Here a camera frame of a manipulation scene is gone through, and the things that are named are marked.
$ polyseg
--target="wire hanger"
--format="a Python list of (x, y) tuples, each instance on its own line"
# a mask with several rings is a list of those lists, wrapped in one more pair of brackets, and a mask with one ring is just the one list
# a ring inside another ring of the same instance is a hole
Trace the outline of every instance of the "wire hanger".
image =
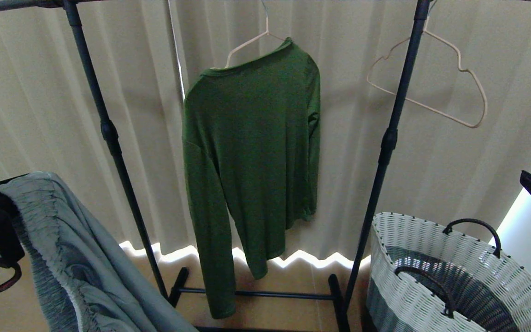
[(235, 54), (235, 52), (237, 52), (238, 50), (242, 49), (243, 47), (245, 46), (248, 46), (249, 44), (251, 44), (252, 42), (255, 42), (256, 40), (262, 38), (263, 36), (273, 36), (275, 38), (278, 38), (279, 40), (282, 40), (284, 41), (284, 38), (280, 38), (278, 36), (275, 36), (274, 34), (271, 34), (270, 33), (270, 19), (268, 17), (268, 12), (267, 12), (267, 6), (266, 6), (266, 3), (264, 2), (264, 0), (261, 0), (261, 4), (264, 6), (264, 9), (265, 9), (265, 31), (262, 32), (261, 34), (255, 36), (254, 38), (251, 38), (250, 40), (244, 42), (243, 44), (237, 46), (236, 48), (234, 48), (232, 51), (230, 51), (228, 57), (227, 57), (227, 65), (225, 66), (225, 68), (228, 68), (229, 65), (230, 65), (230, 57), (232, 57), (233, 54)]
[[(463, 120), (460, 120), (460, 119), (457, 119), (449, 114), (446, 114), (442, 111), (439, 111), (433, 107), (430, 107), (428, 105), (425, 105), (423, 103), (420, 103), (419, 101), (414, 101), (413, 99), (411, 98), (407, 98), (405, 97), (405, 100), (407, 101), (410, 101), (411, 103), (414, 103), (416, 105), (419, 105), (420, 107), (423, 107), (425, 109), (428, 109), (434, 113), (438, 113), (439, 115), (441, 116), (445, 116), (447, 117), (448, 119), (450, 120), (453, 120), (455, 122), (458, 122), (459, 124), (463, 125), (463, 126), (466, 126), (468, 128), (478, 128), (481, 123), (483, 122), (483, 119), (485, 118), (485, 116), (487, 115), (487, 109), (488, 109), (488, 105), (487, 105), (487, 96), (485, 95), (485, 91), (483, 90), (483, 86), (481, 84), (481, 82), (478, 80), (476, 74), (474, 74), (474, 72), (470, 69), (463, 69), (462, 68), (462, 65), (461, 65), (461, 59), (462, 59), (462, 55), (460, 54), (460, 50), (458, 49), (458, 47), (456, 47), (454, 44), (452, 44), (451, 42), (448, 42), (447, 40), (445, 40), (444, 38), (441, 38), (440, 36), (437, 36), (436, 34), (434, 34), (433, 32), (430, 32), (428, 31), (427, 29), (427, 23), (428, 21), (430, 20), (430, 17), (427, 17), (426, 21), (425, 21), (425, 24), (423, 26), (423, 33), (427, 34), (428, 36), (432, 36), (434, 39), (438, 40), (439, 42), (442, 42), (444, 44), (446, 44), (447, 46), (449, 46), (451, 49), (453, 49), (455, 52), (456, 52), (456, 55), (458, 56), (458, 71), (461, 72), (461, 73), (469, 73), (470, 76), (472, 76), (472, 79), (474, 80), (475, 84), (477, 85), (478, 87), (478, 90), (481, 94), (481, 97), (483, 98), (483, 113), (481, 114), (481, 118), (478, 120), (478, 122), (476, 124), (470, 124), (466, 121), (463, 121)], [(381, 88), (380, 86), (374, 84), (373, 82), (370, 82), (370, 74), (372, 73), (372, 70), (374, 68), (374, 66), (380, 62), (381, 60), (383, 59), (388, 59), (390, 58), (390, 55), (392, 54), (392, 51), (398, 47), (399, 45), (403, 44), (404, 42), (407, 42), (409, 39), (411, 39), (410, 37), (401, 41), (401, 42), (398, 42), (396, 45), (394, 45), (390, 51), (388, 51), (388, 55), (385, 57), (385, 56), (381, 56), (379, 57), (373, 64), (372, 66), (370, 67), (370, 70), (368, 71), (367, 75), (366, 75), (366, 82), (370, 83), (370, 85), (372, 85), (373, 87), (379, 89), (379, 90), (382, 90), (386, 93), (390, 93), (391, 95), (395, 95), (396, 96), (396, 93), (392, 92), (392, 91), (389, 91), (389, 90), (386, 90), (384, 88)]]

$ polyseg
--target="neckline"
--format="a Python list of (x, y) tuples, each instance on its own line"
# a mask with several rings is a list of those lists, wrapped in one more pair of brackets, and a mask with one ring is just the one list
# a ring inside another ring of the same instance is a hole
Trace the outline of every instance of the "neckline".
[(273, 50), (273, 51), (271, 51), (271, 52), (269, 52), (267, 54), (264, 54), (261, 57), (255, 58), (255, 59), (253, 59), (251, 61), (247, 61), (247, 62), (242, 63), (240, 65), (234, 65), (234, 66), (228, 67), (228, 68), (209, 68), (209, 69), (204, 70), (201, 75), (223, 76), (223, 75), (228, 75), (228, 74), (231, 74), (231, 73), (235, 73), (236, 71), (238, 71), (240, 69), (243, 69), (244, 67), (247, 67), (248, 65), (251, 65), (251, 64), (253, 64), (253, 63), (257, 62), (257, 61), (260, 61), (261, 59), (264, 59), (266, 57), (269, 57), (272, 54), (278, 53), (279, 51), (281, 51), (284, 48), (288, 47), (292, 43), (293, 43), (292, 38), (290, 38), (288, 36), (282, 42), (282, 44), (280, 46), (278, 46), (275, 50)]

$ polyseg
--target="clothing rack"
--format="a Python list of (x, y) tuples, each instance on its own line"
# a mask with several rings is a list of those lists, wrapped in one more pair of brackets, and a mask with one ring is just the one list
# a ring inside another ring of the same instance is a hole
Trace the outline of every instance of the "clothing rack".
[[(188, 278), (189, 271), (186, 267), (183, 267), (175, 284), (171, 288), (171, 295), (169, 296), (167, 290), (165, 289), (165, 284), (161, 277), (157, 261), (154, 257), (153, 250), (151, 248), (149, 235), (143, 221), (141, 210), (139, 204), (136, 200), (135, 192), (130, 182), (130, 177), (124, 164), (124, 159), (122, 158), (122, 150), (120, 149), (120, 143), (118, 142), (118, 131), (110, 119), (106, 105), (101, 94), (101, 89), (99, 87), (99, 82), (97, 76), (95, 75), (93, 63), (91, 62), (91, 57), (87, 47), (86, 39), (83, 34), (82, 22), (79, 17), (77, 10), (77, 4), (79, 2), (89, 2), (94, 0), (0, 0), (0, 11), (6, 11), (10, 9), (19, 9), (19, 8), (28, 8), (28, 7), (42, 7), (42, 8), (63, 8), (67, 13), (67, 19), (69, 25), (75, 38), (75, 42), (78, 48), (78, 52), (82, 61), (83, 69), (87, 76), (87, 82), (90, 86), (91, 94), (93, 95), (95, 101), (95, 107), (100, 117), (100, 126), (101, 133), (104, 140), (108, 145), (108, 149), (112, 154), (114, 163), (116, 164), (116, 169), (118, 170), (118, 175), (120, 176), (120, 181), (122, 181), (122, 187), (126, 193), (127, 200), (129, 202), (130, 209), (132, 211), (133, 217), (143, 246), (145, 247), (145, 252), (151, 269), (153, 271), (154, 279), (157, 283), (161, 295), (166, 298), (171, 305), (174, 307), (177, 305), (177, 302), (181, 296), (181, 293), (199, 293), (204, 294), (206, 291), (201, 288), (189, 288), (185, 287), (185, 282)], [(347, 319), (347, 311), (349, 304), (354, 292), (354, 286), (356, 284), (356, 278), (358, 276), (358, 270), (360, 269), (360, 263), (362, 261), (362, 256), (364, 248), (367, 242), (367, 236), (371, 229), (372, 218), (377, 208), (378, 198), (381, 193), (382, 183), (384, 182), (384, 177), (388, 164), (390, 163), (390, 157), (392, 156), (392, 151), (396, 147), (396, 141), (398, 136), (398, 124), (400, 121), (403, 105), (405, 102), (405, 96), (407, 95), (407, 89), (409, 88), (409, 82), (411, 82), (411, 75), (413, 73), (413, 66), (415, 65), (415, 58), (417, 57), (417, 51), (419, 49), (419, 43), (421, 40), (421, 35), (423, 32), (423, 26), (425, 20), (427, 19), (429, 4), (432, 0), (417, 0), (417, 6), (415, 8), (415, 15), (413, 17), (413, 29), (411, 30), (411, 40), (409, 41), (409, 46), (407, 47), (407, 55), (405, 56), (405, 63), (403, 65), (403, 70), (401, 74), (401, 79), (399, 82), (399, 88), (396, 93), (395, 103), (392, 109), (392, 115), (390, 116), (390, 122), (386, 132), (382, 138), (381, 143), (381, 152), (378, 159), (378, 168), (376, 176), (374, 178), (373, 187), (369, 202), (367, 205), (366, 214), (364, 217), (362, 230), (360, 232), (360, 239), (358, 241), (358, 250), (356, 251), (356, 257), (354, 260), (354, 266), (350, 273), (350, 278), (348, 280), (348, 286), (346, 288), (345, 297), (342, 295), (341, 289), (339, 287), (339, 282), (337, 281), (337, 276), (331, 274), (329, 276), (329, 288), (330, 295), (327, 294), (304, 294), (304, 293), (291, 293), (291, 292), (268, 292), (268, 291), (252, 291), (252, 290), (238, 290), (236, 295), (238, 296), (265, 296), (265, 297), (278, 297), (278, 298), (299, 298), (304, 300), (329, 300), (333, 301), (333, 307), (335, 309), (335, 316), (337, 319), (337, 326), (341, 332), (348, 332), (349, 325)], [(168, 26), (171, 27), (171, 13), (169, 12), (169, 6), (167, 6), (167, 20)], [(173, 54), (177, 54), (175, 50), (175, 37), (173, 34), (170, 35), (171, 50)], [(257, 330), (247, 330), (247, 329), (229, 329), (229, 328), (213, 328), (213, 327), (202, 327), (198, 326), (198, 330), (203, 332), (212, 332), (212, 331), (257, 331)]]

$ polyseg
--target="black handle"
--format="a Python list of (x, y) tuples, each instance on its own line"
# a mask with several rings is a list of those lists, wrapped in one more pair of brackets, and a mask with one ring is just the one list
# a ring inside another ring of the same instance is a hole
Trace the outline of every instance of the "black handle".
[(452, 233), (452, 227), (454, 225), (458, 225), (460, 223), (473, 223), (473, 224), (484, 225), (484, 227), (487, 227), (487, 229), (491, 232), (491, 234), (493, 234), (493, 237), (495, 238), (495, 251), (493, 252), (493, 254), (497, 258), (501, 258), (501, 240), (499, 239), (499, 235), (497, 235), (497, 232), (495, 231), (495, 229), (491, 225), (485, 223), (482, 220), (472, 219), (472, 218), (465, 218), (465, 219), (455, 220), (455, 221), (452, 221), (451, 223), (449, 223), (446, 226), (446, 228), (442, 231), (442, 233), (444, 233), (444, 234)]
[(453, 319), (454, 311), (456, 311), (456, 304), (454, 302), (454, 297), (452, 296), (452, 294), (448, 290), (446, 290), (444, 285), (442, 285), (439, 281), (434, 279), (434, 277), (430, 276), (430, 274), (427, 273), (426, 271), (424, 271), (422, 269), (417, 269), (416, 267), (397, 267), (395, 269), (395, 274), (399, 275), (399, 273), (417, 273), (417, 274), (427, 278), (429, 281), (433, 282), (434, 284), (436, 284), (436, 286), (438, 286), (438, 288), (440, 288), (440, 290), (442, 290), (442, 292), (446, 296), (445, 309), (444, 309), (444, 312), (442, 314), (448, 316), (451, 319)]

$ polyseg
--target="curtain fold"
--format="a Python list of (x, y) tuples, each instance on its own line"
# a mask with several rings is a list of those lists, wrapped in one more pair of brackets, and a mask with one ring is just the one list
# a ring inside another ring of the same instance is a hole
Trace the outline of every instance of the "curtain fold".
[[(318, 212), (288, 231), (286, 255), (301, 249), (320, 259), (334, 252), (352, 259), (394, 102), (365, 77), (375, 59), (410, 34), (415, 2), (266, 4), (272, 33), (291, 36), (315, 59), (322, 79)], [(152, 242), (163, 254), (194, 244), (179, 92), (263, 31), (263, 7), (256, 0), (117, 0), (78, 8)], [(440, 223), (474, 217), (496, 227), (520, 191), (520, 171), (531, 170), (531, 2), (440, 0), (428, 29), (460, 48), (463, 67), (484, 86), (489, 113), (470, 130), (405, 103), (378, 212)], [(278, 44), (262, 38), (232, 63)], [(375, 67), (376, 84), (396, 91), (406, 49)], [(424, 36), (408, 96), (476, 121), (480, 95), (455, 68), (453, 51)], [(0, 12), (0, 179), (35, 170), (59, 174), (118, 241), (141, 248), (62, 9)], [(489, 240), (481, 229), (461, 231)]]

